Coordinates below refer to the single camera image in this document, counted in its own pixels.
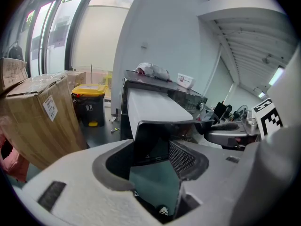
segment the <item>white ceiling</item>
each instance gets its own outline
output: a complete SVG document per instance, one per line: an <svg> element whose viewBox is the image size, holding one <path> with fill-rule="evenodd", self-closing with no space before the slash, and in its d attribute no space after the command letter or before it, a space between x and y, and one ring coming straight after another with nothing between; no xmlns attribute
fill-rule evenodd
<svg viewBox="0 0 301 226"><path fill-rule="evenodd" d="M266 92L279 65L286 67L298 39L286 16L215 20L233 54L240 86L254 95Z"/></svg>

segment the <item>yellow lid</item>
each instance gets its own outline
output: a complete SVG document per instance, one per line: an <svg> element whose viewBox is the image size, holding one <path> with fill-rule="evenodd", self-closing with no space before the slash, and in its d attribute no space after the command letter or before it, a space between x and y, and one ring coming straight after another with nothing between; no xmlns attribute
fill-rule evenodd
<svg viewBox="0 0 301 226"><path fill-rule="evenodd" d="M108 86L100 84L80 84L72 90L73 94L101 96L104 95Z"/></svg>

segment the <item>large cardboard box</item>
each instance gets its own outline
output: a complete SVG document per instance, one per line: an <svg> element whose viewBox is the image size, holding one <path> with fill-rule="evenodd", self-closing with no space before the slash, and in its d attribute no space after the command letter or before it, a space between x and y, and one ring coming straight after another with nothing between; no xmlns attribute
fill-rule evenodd
<svg viewBox="0 0 301 226"><path fill-rule="evenodd" d="M40 169L87 147L65 74L26 79L2 97L0 127L15 149Z"/></svg>
<svg viewBox="0 0 301 226"><path fill-rule="evenodd" d="M57 74L66 74L68 79L68 89L70 94L72 90L80 84L86 83L86 72L64 70Z"/></svg>
<svg viewBox="0 0 301 226"><path fill-rule="evenodd" d="M0 94L27 78L26 62L13 58L0 59Z"/></svg>

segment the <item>ceiling light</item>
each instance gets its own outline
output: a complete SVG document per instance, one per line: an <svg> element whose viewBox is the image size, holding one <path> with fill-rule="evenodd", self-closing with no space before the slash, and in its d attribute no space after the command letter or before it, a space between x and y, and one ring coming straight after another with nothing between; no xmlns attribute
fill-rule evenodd
<svg viewBox="0 0 301 226"><path fill-rule="evenodd" d="M275 84L275 82L280 78L280 76L282 75L284 71L284 68L282 67L278 67L276 73L274 74L273 78L269 81L270 85Z"/></svg>
<svg viewBox="0 0 301 226"><path fill-rule="evenodd" d="M265 94L262 92L258 95L259 98L263 97Z"/></svg>

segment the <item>trash bin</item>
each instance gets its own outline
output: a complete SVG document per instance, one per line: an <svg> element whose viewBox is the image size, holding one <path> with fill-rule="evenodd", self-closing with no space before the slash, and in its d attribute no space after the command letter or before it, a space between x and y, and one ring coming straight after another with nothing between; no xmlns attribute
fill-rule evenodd
<svg viewBox="0 0 301 226"><path fill-rule="evenodd" d="M108 86L99 84L80 84L72 90L76 114L84 126L104 125L103 98Z"/></svg>

